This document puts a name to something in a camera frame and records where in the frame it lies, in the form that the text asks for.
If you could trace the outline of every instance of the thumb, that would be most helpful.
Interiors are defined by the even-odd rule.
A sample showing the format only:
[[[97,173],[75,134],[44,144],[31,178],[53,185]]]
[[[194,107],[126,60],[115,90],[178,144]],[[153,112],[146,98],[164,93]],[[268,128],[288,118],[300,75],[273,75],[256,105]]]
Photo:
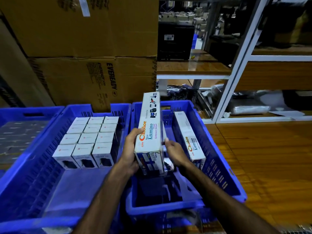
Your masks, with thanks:
[[[166,148],[174,147],[174,141],[169,140],[168,138],[165,138],[165,146]]]

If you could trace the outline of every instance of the person's left hand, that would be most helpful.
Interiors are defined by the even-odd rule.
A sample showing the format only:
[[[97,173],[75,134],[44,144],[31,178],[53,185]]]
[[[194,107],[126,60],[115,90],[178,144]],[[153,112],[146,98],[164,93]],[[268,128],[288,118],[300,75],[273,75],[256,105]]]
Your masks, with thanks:
[[[138,169],[138,161],[135,158],[134,150],[135,150],[135,140],[138,134],[143,132],[143,128],[133,128],[129,135],[126,137],[124,142],[124,147],[122,150],[121,158],[119,162],[125,166],[129,175],[135,174]]]

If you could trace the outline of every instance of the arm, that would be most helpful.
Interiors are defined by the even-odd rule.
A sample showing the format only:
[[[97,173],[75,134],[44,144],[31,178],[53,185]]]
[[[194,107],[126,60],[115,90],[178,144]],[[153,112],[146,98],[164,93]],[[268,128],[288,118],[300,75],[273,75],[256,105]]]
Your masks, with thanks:
[[[197,189],[207,207],[210,207],[227,233],[279,233],[233,197],[220,189],[209,177],[186,157],[180,144],[165,140],[167,153],[179,171]]]
[[[106,176],[85,215],[73,234],[106,234],[114,218],[123,189],[129,178],[138,170],[134,155],[134,141],[142,129],[134,128],[126,137],[121,158]]]

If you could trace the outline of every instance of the forearm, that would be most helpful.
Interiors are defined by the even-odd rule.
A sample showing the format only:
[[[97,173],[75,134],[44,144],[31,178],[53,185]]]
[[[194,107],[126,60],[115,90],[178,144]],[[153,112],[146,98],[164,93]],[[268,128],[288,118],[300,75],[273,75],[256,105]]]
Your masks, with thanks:
[[[126,172],[123,163],[121,161],[116,163],[73,234],[106,234],[129,178],[130,175]]]
[[[192,163],[181,169],[197,189],[205,205],[212,209],[227,233],[279,233],[257,214],[220,189]]]

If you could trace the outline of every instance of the hand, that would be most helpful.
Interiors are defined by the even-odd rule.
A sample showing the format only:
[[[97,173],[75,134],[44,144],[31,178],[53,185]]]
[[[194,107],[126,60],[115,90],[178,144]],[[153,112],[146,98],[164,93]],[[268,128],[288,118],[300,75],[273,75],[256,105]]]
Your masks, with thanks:
[[[122,150],[121,158],[118,161],[126,172],[129,173],[130,176],[135,174],[138,169],[138,161],[135,158],[134,150],[135,150],[135,140],[138,134],[143,132],[143,128],[133,128],[129,135],[127,135],[126,140],[124,142],[124,147]]]
[[[172,140],[165,139],[165,146],[167,148],[167,154],[169,155],[170,160],[176,165],[177,167],[184,167],[190,160],[186,156],[182,146],[174,142]]]

